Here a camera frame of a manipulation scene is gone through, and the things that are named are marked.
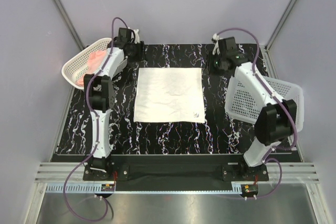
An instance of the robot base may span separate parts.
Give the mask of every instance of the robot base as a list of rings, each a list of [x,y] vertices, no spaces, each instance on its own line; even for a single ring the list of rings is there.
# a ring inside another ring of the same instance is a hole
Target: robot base
[[[128,180],[129,165],[116,165],[108,158],[89,159],[88,165],[85,166],[84,181],[114,181],[113,173],[117,172],[119,181]]]
[[[269,181],[266,165],[248,167],[244,158],[237,165],[222,165],[223,181]]]

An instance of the black marble surface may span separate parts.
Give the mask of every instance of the black marble surface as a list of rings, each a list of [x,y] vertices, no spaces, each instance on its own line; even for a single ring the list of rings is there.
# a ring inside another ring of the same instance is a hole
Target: black marble surface
[[[252,59],[256,45],[238,45]],[[209,76],[206,55],[214,45],[146,45],[147,61],[129,63],[113,79],[116,104],[110,116],[112,154],[222,154],[244,152],[254,138],[251,124],[231,120],[224,110],[229,76]],[[261,53],[257,67],[267,75]],[[133,122],[139,68],[202,68],[205,124]],[[55,154],[88,154],[92,126],[84,92],[75,90]]]

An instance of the plastic basket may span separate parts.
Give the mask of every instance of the plastic basket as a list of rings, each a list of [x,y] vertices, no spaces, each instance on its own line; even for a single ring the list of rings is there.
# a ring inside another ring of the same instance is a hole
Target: plastic basket
[[[293,99],[295,101],[297,104],[295,124],[297,131],[301,131],[304,121],[304,101],[301,87],[290,82],[266,76],[264,76],[264,78],[278,94],[283,96],[284,99]],[[232,119],[252,124],[256,123],[260,114],[260,109],[257,108],[250,93],[245,89],[242,83],[234,77],[230,79],[227,88],[225,111]]]
[[[83,74],[88,70],[88,59],[90,53],[96,52],[98,50],[106,50],[108,43],[110,43],[111,38],[104,38],[97,40],[91,46],[84,49],[82,52],[74,56],[62,67],[62,75],[63,77],[76,89],[84,90],[84,87],[76,84],[76,81],[82,77]],[[118,74],[125,66],[127,65],[127,60],[125,59],[118,66],[116,72],[113,76]]]

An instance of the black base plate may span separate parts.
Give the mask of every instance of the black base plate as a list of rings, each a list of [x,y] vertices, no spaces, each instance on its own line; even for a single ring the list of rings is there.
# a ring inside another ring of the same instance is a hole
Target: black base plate
[[[256,181],[256,175],[258,175],[258,181],[269,181],[268,172],[266,165],[261,165],[258,167],[251,167],[249,171],[242,174],[239,171],[240,166],[238,165],[223,165],[223,180],[224,181]]]
[[[254,182],[255,177],[242,178],[233,172],[242,154],[220,155],[116,155],[111,156],[113,171],[118,172],[116,191],[183,191],[183,190],[232,190],[231,181]],[[280,162],[300,162],[298,153],[270,154]],[[80,162],[74,156],[73,162]],[[129,170],[124,174],[126,165]],[[258,172],[259,181],[268,181],[268,175]],[[113,181],[85,174],[84,180]]]
[[[129,175],[129,165],[112,165],[112,171],[105,173],[99,170],[90,169],[88,166],[85,167],[83,180],[84,181],[113,181],[113,172],[117,172],[118,181],[128,180]]]

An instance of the metal floor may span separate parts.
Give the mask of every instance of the metal floor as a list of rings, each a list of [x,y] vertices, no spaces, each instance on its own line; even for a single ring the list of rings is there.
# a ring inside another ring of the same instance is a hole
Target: metal floor
[[[259,195],[271,190],[267,184],[260,185]],[[102,216],[105,205],[87,194],[68,194],[74,210],[86,218]],[[115,194],[108,198],[114,210],[99,222],[118,224],[238,224],[238,223],[317,223],[305,185],[282,184],[270,197],[244,201],[235,195],[130,195]],[[71,213],[62,194],[45,194],[38,224],[83,223]]]

